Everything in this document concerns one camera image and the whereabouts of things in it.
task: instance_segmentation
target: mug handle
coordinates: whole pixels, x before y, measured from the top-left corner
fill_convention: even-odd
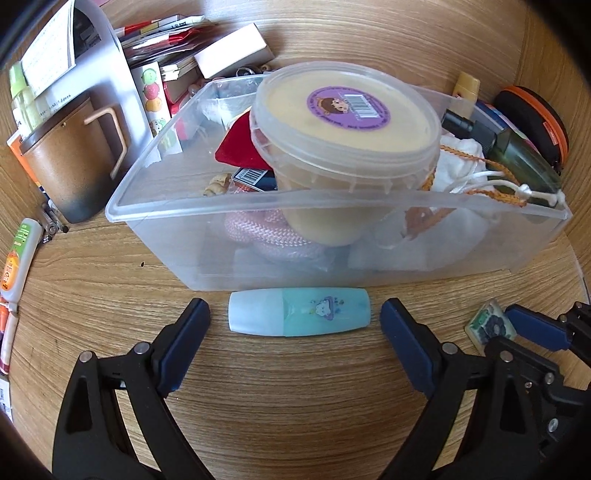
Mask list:
[[[119,158],[117,159],[117,162],[115,163],[115,166],[113,167],[113,170],[111,170],[111,180],[115,179],[115,176],[117,175],[117,172],[119,171],[119,168],[121,167],[121,164],[123,163],[123,159],[125,157],[125,154],[127,153],[127,142],[125,141],[125,137],[123,136],[123,132],[121,131],[121,126],[119,125],[119,120],[117,119],[117,114],[115,113],[115,110],[113,110],[112,107],[110,106],[106,106],[104,108],[100,108],[97,111],[94,111],[91,116],[89,116],[88,118],[84,119],[84,124],[88,125],[91,122],[94,122],[98,117],[101,117],[103,115],[110,115],[113,118],[113,123],[115,124],[115,129],[117,130],[117,136],[119,137],[119,141],[121,142],[121,155],[119,155]]]

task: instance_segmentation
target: red envelope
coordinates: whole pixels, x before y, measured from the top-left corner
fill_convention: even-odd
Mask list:
[[[235,167],[272,170],[252,144],[250,111],[243,113],[234,122],[217,149],[215,159]]]

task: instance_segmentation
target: orange and black case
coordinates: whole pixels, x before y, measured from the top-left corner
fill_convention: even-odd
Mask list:
[[[533,90],[516,85],[502,89],[493,105],[531,140],[560,174],[569,154],[569,136],[552,106]]]

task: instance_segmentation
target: dark green bottle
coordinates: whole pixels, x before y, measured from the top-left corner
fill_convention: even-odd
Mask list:
[[[482,145],[485,158],[507,167],[517,180],[527,183],[532,190],[544,193],[560,190],[558,174],[511,128],[496,134],[486,125],[472,122],[450,110],[446,110],[441,125],[457,138],[476,140]]]

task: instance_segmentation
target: light blue highlighter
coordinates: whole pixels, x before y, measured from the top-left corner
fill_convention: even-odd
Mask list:
[[[362,288],[266,288],[230,295],[228,322],[237,333],[307,336],[367,327],[368,293]]]

